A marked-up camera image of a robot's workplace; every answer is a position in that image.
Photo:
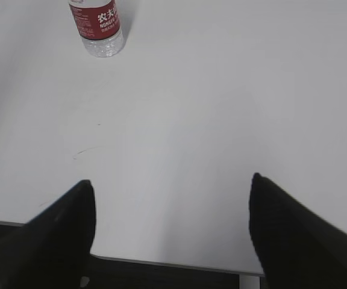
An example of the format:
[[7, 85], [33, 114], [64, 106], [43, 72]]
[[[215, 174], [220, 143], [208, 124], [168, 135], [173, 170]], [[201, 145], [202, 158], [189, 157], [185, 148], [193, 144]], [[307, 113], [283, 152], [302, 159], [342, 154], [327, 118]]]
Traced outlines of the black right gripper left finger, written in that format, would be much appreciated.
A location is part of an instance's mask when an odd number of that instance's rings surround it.
[[0, 288], [79, 288], [96, 231], [89, 180], [0, 236]]

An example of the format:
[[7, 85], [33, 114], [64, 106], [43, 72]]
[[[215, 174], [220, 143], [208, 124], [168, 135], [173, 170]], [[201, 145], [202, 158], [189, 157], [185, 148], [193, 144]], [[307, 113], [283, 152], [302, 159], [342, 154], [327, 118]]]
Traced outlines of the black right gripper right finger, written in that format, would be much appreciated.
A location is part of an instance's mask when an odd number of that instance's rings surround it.
[[249, 233], [269, 288], [347, 288], [347, 233], [259, 173]]

